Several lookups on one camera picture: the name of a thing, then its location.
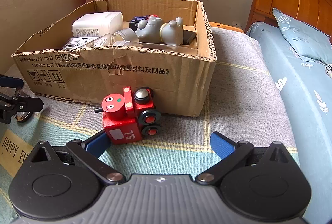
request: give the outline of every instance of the red toy train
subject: red toy train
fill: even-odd
[[[160,132],[160,112],[152,101],[153,92],[148,87],[132,93],[130,86],[123,88],[123,95],[110,94],[95,112],[103,113],[103,128],[113,144],[133,143],[142,135],[152,136]]]

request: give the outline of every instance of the blue bed sheet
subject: blue bed sheet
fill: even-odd
[[[301,169],[312,188],[304,218],[325,224],[332,218],[332,79],[324,65],[303,62],[279,28],[256,22],[247,34],[260,43],[292,125]]]

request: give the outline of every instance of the yellow fabric patch with text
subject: yellow fabric patch with text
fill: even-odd
[[[33,147],[9,129],[0,143],[0,165],[14,177]]]

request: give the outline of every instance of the gray hippo toy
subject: gray hippo toy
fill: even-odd
[[[176,18],[169,23],[164,23],[161,18],[151,16],[142,19],[135,31],[140,42],[159,44],[164,42],[171,46],[183,44],[183,19]]]

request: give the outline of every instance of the red cylinder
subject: red cylinder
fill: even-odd
[[[102,108],[110,120],[119,121],[126,116],[125,98],[120,94],[110,94],[105,97]]]

